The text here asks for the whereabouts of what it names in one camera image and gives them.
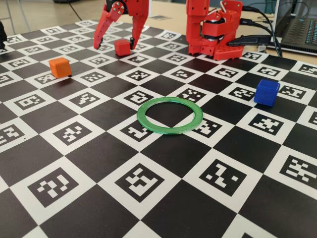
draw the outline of blue cube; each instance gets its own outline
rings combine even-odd
[[[277,82],[262,79],[257,86],[254,101],[272,107],[275,103],[279,87]]]

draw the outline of checkerboard mat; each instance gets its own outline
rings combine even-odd
[[[8,37],[0,52],[0,237],[315,238],[317,66],[261,53],[189,56],[186,37],[145,27],[127,57],[115,23],[95,50],[96,21]],[[65,57],[56,79],[48,60]],[[261,79],[281,84],[254,103]],[[143,128],[146,101],[175,96],[204,111],[181,135]],[[147,111],[161,126],[182,105]]]

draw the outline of cube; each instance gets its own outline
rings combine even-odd
[[[125,39],[114,41],[114,50],[118,56],[129,56],[131,54],[130,42]]]
[[[277,82],[262,79],[257,86],[254,101],[259,104],[273,107],[280,86],[281,85]]]
[[[49,61],[52,75],[55,78],[63,78],[71,75],[69,61],[63,57]]]

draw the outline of green ring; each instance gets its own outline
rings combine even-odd
[[[187,125],[184,125],[184,126],[180,126],[180,127],[167,128],[167,127],[154,125],[146,118],[145,113],[147,112],[147,110],[151,106],[158,104],[158,103],[180,103],[180,104],[183,104],[183,105],[189,107],[194,112],[195,117],[190,123],[188,123]],[[145,127],[146,129],[148,129],[150,131],[160,133],[160,134],[181,134],[181,133],[191,131],[200,125],[200,123],[203,121],[203,117],[204,117],[202,109],[197,104],[195,104],[187,99],[176,98],[176,97],[163,97],[163,98],[151,99],[151,100],[147,101],[146,103],[144,103],[138,109],[137,116],[138,116],[139,123],[143,127]]]

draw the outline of laptop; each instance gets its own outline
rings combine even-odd
[[[301,3],[292,4],[291,0],[277,0],[273,22],[275,34],[283,50],[317,55],[317,18],[308,17],[311,8],[317,8],[317,2],[300,1],[309,8]]]

